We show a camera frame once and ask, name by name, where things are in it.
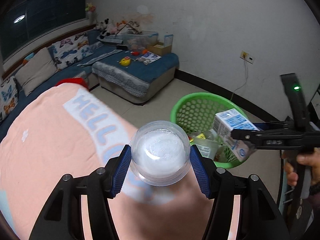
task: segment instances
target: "white wall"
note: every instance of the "white wall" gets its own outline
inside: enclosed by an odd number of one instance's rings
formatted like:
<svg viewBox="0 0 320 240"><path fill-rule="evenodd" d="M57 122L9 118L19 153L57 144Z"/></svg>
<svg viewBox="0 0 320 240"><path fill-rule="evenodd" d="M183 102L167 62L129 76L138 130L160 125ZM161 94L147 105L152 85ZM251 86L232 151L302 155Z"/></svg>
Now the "white wall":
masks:
<svg viewBox="0 0 320 240"><path fill-rule="evenodd" d="M290 114L279 75L296 72L309 102L320 82L320 27L303 0L87 0L98 20L136 19L174 34L180 69L237 94L278 119Z"/></svg>
<svg viewBox="0 0 320 240"><path fill-rule="evenodd" d="M8 57L4 62L3 62L3 68L4 71L8 70L14 63L16 63L18 60L23 58L25 55L28 53L32 52L34 49L37 47L41 46L42 44L60 36L63 35L67 32L71 32L73 30L82 28L89 25L89 20L88 19L82 19L78 20L72 23L65 24L63 26L57 27L37 38L34 40L28 42L25 46L22 48L18 49L13 55Z"/></svg>

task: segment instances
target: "plastic basket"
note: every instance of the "plastic basket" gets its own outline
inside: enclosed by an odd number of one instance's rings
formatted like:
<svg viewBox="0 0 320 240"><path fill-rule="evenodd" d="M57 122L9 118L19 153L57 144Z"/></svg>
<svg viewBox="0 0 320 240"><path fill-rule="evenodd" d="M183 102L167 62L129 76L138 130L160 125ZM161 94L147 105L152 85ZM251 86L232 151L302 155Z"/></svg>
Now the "plastic basket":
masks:
<svg viewBox="0 0 320 240"><path fill-rule="evenodd" d="M193 93L181 98L171 110L170 121L179 125L187 134L204 132L212 128L214 115L235 108L245 117L245 113L234 103L211 93ZM226 147L224 153L228 162L215 162L217 167L225 169L239 166L241 161Z"/></svg>

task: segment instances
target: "finger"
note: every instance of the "finger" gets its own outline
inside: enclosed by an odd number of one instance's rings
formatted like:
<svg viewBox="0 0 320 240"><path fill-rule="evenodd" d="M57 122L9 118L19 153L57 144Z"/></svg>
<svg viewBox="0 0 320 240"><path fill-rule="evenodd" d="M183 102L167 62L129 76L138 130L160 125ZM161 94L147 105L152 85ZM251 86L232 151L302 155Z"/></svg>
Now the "finger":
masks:
<svg viewBox="0 0 320 240"><path fill-rule="evenodd" d="M298 174L295 172L289 173L289 174L287 174L287 179L290 181L297 182L298 181Z"/></svg>
<svg viewBox="0 0 320 240"><path fill-rule="evenodd" d="M282 155L281 155L281 158L282 159L286 159L288 156L286 154L286 151L282 151Z"/></svg>
<svg viewBox="0 0 320 240"><path fill-rule="evenodd" d="M297 182L296 181L288 181L288 185L295 187L297 185Z"/></svg>
<svg viewBox="0 0 320 240"><path fill-rule="evenodd" d="M290 186L296 186L298 181L298 175L294 172L287 174L287 183Z"/></svg>
<svg viewBox="0 0 320 240"><path fill-rule="evenodd" d="M297 156L297 162L302 165L311 166L314 168L319 168L320 167L320 152L315 151L312 154L299 154Z"/></svg>
<svg viewBox="0 0 320 240"><path fill-rule="evenodd" d="M285 163L284 170L286 173L291 173L293 172L293 166L290 163Z"/></svg>

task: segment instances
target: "electrical outlet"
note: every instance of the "electrical outlet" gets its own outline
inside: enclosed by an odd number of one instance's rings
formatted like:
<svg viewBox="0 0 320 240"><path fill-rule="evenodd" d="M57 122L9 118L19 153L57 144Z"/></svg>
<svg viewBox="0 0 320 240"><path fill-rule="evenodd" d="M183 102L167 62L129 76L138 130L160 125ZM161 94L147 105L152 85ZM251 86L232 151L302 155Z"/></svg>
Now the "electrical outlet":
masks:
<svg viewBox="0 0 320 240"><path fill-rule="evenodd" d="M244 59L245 61L253 64L255 58L250 55L248 52L245 52L245 51L241 51L241 54L240 54L240 58Z"/></svg>

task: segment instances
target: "plastic bottle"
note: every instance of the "plastic bottle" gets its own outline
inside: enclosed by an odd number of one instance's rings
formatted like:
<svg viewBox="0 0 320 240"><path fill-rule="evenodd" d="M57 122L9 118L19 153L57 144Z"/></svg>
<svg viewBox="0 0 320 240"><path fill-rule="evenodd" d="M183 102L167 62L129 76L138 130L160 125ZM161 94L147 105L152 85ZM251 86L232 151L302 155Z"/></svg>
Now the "plastic bottle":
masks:
<svg viewBox="0 0 320 240"><path fill-rule="evenodd" d="M131 139L130 169L153 186L168 186L190 168L190 142L177 124L154 121L142 126Z"/></svg>
<svg viewBox="0 0 320 240"><path fill-rule="evenodd" d="M208 131L203 132L204 136L208 140L216 141L218 134L216 133L215 130L210 129Z"/></svg>
<svg viewBox="0 0 320 240"><path fill-rule="evenodd" d="M203 135L205 136L205 139L195 137L193 143L197 145L203 157L214 160L219 148L219 143L216 141L217 133L213 129L210 129L203 132Z"/></svg>

